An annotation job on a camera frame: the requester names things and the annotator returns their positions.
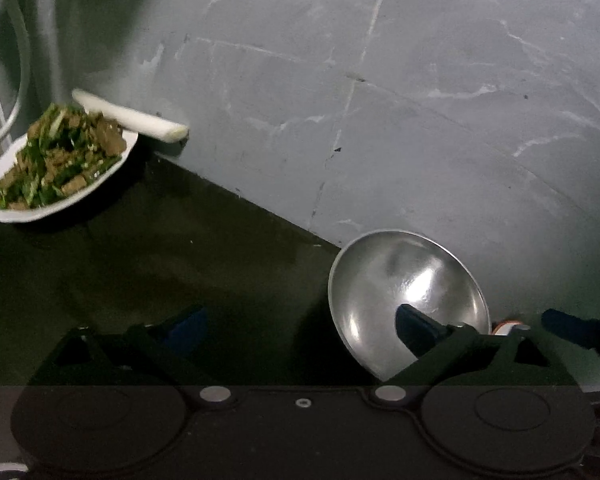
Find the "white plate of stir-fry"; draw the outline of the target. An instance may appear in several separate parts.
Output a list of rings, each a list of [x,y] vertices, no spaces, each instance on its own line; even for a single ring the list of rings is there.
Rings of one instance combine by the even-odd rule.
[[[137,139],[101,112],[50,104],[0,157],[0,222],[40,220],[83,200],[126,162]]]

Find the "white ceramic bowl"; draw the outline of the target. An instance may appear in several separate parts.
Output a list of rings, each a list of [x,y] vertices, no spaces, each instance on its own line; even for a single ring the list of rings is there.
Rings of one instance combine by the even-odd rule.
[[[506,337],[513,330],[528,330],[528,328],[529,328],[529,326],[526,323],[521,322],[519,320],[507,320],[507,321],[498,323],[498,325],[495,326],[494,329],[492,330],[492,335]]]

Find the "deep steel bowl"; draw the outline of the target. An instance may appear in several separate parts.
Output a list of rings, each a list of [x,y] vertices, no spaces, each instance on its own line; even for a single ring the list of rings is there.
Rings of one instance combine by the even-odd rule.
[[[401,304],[442,325],[491,331],[486,300],[466,266],[433,240],[402,230],[368,232],[344,246],[329,271],[328,303],[344,345],[380,380],[416,361],[396,334]]]

